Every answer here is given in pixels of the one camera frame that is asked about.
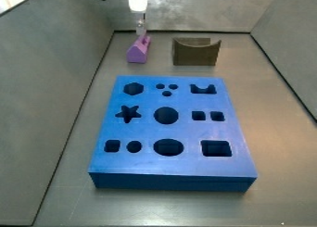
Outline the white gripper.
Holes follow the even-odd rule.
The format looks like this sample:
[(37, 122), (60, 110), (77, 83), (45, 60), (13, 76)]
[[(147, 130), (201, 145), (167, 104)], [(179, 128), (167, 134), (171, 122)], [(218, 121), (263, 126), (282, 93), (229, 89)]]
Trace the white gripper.
[[(132, 12), (144, 12), (147, 8), (147, 0), (127, 0), (128, 7)], [(136, 34), (146, 34), (146, 15), (136, 13)]]

